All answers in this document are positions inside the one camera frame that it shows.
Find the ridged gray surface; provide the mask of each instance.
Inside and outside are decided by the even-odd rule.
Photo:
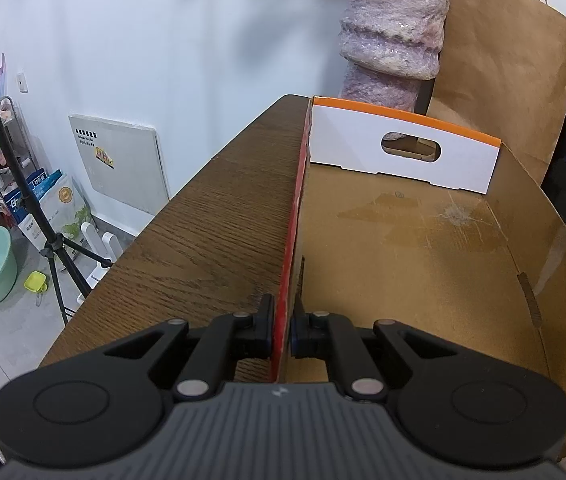
[[[178,405],[144,446],[108,464],[52,471],[11,462],[0,480],[566,480],[551,463],[509,472],[441,462],[399,433],[385,410],[332,384],[229,383]]]

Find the wooden table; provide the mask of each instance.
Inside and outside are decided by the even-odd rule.
[[[275,294],[308,99],[284,96],[162,209],[89,295],[47,365],[172,317],[206,325]],[[267,380],[265,362],[240,368]]]

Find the small cardboard box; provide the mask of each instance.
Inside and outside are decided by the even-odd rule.
[[[391,132],[410,137],[383,141]],[[309,312],[345,314],[361,327],[394,318],[544,374],[566,392],[566,227],[500,140],[316,97],[296,184],[274,329],[277,378],[326,380],[322,362],[285,357],[303,257]]]

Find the plastic-wrapped tree trunk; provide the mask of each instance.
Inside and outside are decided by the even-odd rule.
[[[413,111],[420,82],[436,77],[449,0],[349,0],[340,96]]]

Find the box handle hole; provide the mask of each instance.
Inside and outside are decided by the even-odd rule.
[[[441,147],[434,140],[423,139],[398,132],[388,132],[381,139],[381,148],[390,155],[434,162],[441,156]]]

